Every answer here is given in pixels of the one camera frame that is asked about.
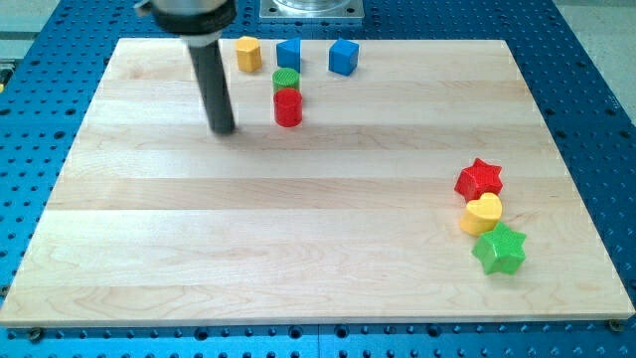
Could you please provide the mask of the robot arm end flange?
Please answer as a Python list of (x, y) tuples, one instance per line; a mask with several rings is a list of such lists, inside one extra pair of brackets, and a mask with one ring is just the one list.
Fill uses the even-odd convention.
[(139, 17), (151, 15), (162, 30), (176, 35), (207, 35), (222, 31), (237, 16), (235, 0), (139, 0)]

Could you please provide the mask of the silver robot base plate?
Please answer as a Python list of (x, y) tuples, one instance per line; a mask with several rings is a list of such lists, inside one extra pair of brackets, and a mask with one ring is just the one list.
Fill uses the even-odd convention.
[(260, 0), (259, 17), (272, 20), (361, 20), (363, 0)]

